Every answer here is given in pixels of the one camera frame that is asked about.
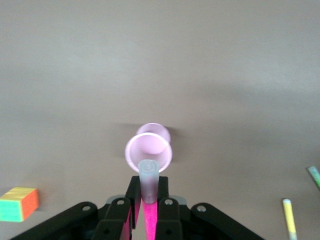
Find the cube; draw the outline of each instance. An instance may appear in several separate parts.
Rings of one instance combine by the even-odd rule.
[[[0,221],[22,222],[38,207],[38,189],[16,186],[0,197]]]

